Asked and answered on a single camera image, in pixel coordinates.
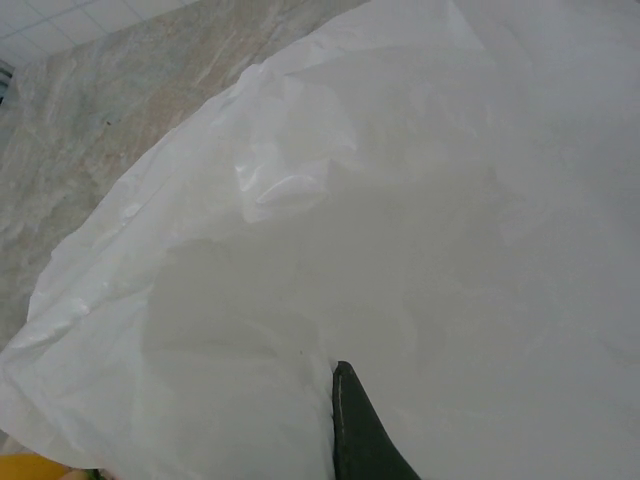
gray marble surface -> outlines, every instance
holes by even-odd
[[[31,64],[0,107],[0,349],[51,250],[208,98],[363,0],[202,0]]]

